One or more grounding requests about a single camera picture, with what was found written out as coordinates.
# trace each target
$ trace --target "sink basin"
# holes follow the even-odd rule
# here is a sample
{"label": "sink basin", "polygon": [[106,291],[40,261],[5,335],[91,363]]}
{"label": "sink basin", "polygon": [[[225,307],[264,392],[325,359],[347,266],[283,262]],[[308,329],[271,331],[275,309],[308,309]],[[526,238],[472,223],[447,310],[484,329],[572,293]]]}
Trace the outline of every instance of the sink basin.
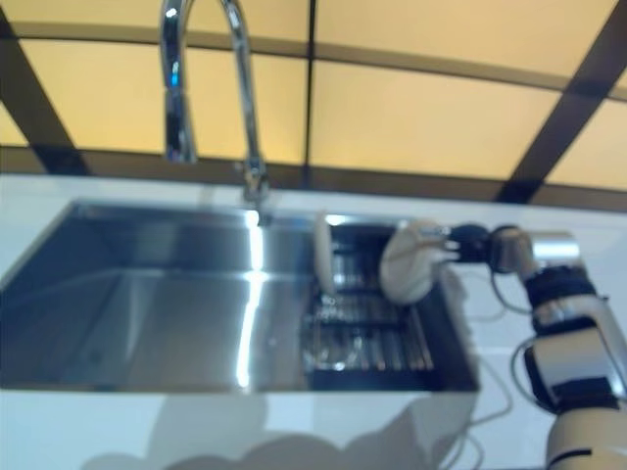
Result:
{"label": "sink basin", "polygon": [[0,284],[1,386],[476,390],[451,271],[434,270],[420,303],[390,305],[376,266],[398,221],[335,221],[346,272],[331,299],[314,276],[313,215],[258,227],[253,211],[73,203]]}

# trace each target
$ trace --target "yellow backlit panel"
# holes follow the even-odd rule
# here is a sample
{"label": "yellow backlit panel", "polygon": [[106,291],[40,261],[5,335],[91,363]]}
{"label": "yellow backlit panel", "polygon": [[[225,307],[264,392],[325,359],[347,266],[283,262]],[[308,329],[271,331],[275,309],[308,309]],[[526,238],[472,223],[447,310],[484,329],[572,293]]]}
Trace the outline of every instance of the yellow backlit panel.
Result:
{"label": "yellow backlit panel", "polygon": [[[21,41],[47,95],[78,147],[162,152],[164,86],[156,46]],[[233,56],[187,52],[198,152],[245,154]],[[253,57],[260,140],[271,162],[299,163],[305,131],[305,61]]]}
{"label": "yellow backlit panel", "polygon": [[571,76],[615,0],[318,0],[316,40]]}
{"label": "yellow backlit panel", "polygon": [[27,145],[24,135],[0,102],[0,145]]}
{"label": "yellow backlit panel", "polygon": [[[3,0],[2,8],[10,22],[157,27],[161,4],[161,0]],[[243,0],[241,5],[252,35],[307,40],[307,0]],[[227,32],[219,0],[194,2],[189,27]]]}
{"label": "yellow backlit panel", "polygon": [[551,91],[317,64],[314,165],[506,179],[553,108]]}
{"label": "yellow backlit panel", "polygon": [[605,100],[548,180],[627,190],[627,103]]}

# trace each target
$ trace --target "faucet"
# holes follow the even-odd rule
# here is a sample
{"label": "faucet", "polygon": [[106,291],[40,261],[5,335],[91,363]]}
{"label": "faucet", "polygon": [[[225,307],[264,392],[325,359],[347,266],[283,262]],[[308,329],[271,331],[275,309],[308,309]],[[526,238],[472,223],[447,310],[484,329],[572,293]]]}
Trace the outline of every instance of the faucet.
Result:
{"label": "faucet", "polygon": [[[257,136],[257,113],[251,77],[248,32],[237,0],[219,0],[231,32],[248,151],[242,166],[244,199],[260,212],[267,195],[265,162]],[[166,84],[166,159],[193,164],[197,160],[194,132],[187,99],[187,76],[184,63],[187,19],[193,0],[164,0],[161,10],[161,60]]]}

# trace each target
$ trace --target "dish rack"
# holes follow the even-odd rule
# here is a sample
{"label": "dish rack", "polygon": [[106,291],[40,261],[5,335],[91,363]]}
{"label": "dish rack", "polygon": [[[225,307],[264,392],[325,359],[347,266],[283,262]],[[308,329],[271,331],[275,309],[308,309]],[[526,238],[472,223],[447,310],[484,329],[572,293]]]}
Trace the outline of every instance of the dish rack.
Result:
{"label": "dish rack", "polygon": [[397,306],[378,281],[392,227],[331,227],[336,295],[319,288],[302,330],[315,390],[441,390],[419,303]]}

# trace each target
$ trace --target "white countertop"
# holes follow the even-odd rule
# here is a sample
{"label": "white countertop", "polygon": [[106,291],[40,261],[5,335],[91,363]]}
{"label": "white countertop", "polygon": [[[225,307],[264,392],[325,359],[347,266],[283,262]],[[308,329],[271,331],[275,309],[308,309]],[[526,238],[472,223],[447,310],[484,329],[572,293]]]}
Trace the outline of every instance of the white countertop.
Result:
{"label": "white countertop", "polygon": [[[102,178],[0,175],[0,278],[73,199],[234,207],[240,204],[240,189]],[[622,332],[627,334],[627,290],[624,289],[627,216],[623,214],[295,191],[274,191],[269,204],[285,210],[306,208],[308,212],[326,209],[431,217],[444,223],[476,221],[489,227],[513,223],[529,229],[570,230],[581,244],[593,281],[601,293],[610,296]],[[513,399],[513,410],[508,415],[471,428],[472,436],[484,448],[481,468],[540,466],[544,463],[545,439],[553,419],[525,401],[508,376],[509,356],[513,348],[532,334],[530,322],[513,313],[494,323],[473,321],[474,315],[493,314],[500,307],[487,283],[485,269],[464,267],[458,271],[469,292],[466,314],[477,351],[504,379]],[[502,285],[513,303],[524,302],[515,281],[506,279]],[[474,419],[498,411],[506,404],[503,391],[485,366],[481,368],[481,382]],[[422,400],[429,400],[429,405],[420,405],[427,403]],[[0,467],[161,469],[191,457],[212,455],[213,460],[203,461],[202,468],[251,468],[250,452],[255,448],[263,449],[268,455],[278,455],[271,453],[271,445],[259,447],[263,443],[282,443],[291,449],[299,449],[305,443],[312,456],[323,459],[333,451],[354,446],[356,439],[366,433],[388,436],[382,429],[401,422],[399,416],[408,409],[418,423],[415,431],[419,436],[421,426],[425,429],[437,423],[443,426],[442,423],[454,420],[447,415],[446,401],[438,402],[425,394],[301,393],[234,397],[2,391]],[[304,435],[313,439],[299,441]],[[397,446],[401,453],[407,448],[401,447],[402,443],[383,443],[380,439],[372,442],[370,448],[380,446],[381,452],[394,452]],[[281,455],[289,453],[280,447],[274,451],[282,452]],[[475,448],[465,446],[455,468],[472,468],[476,456]],[[232,462],[224,467],[222,459]],[[288,468],[289,462],[281,465]]]}

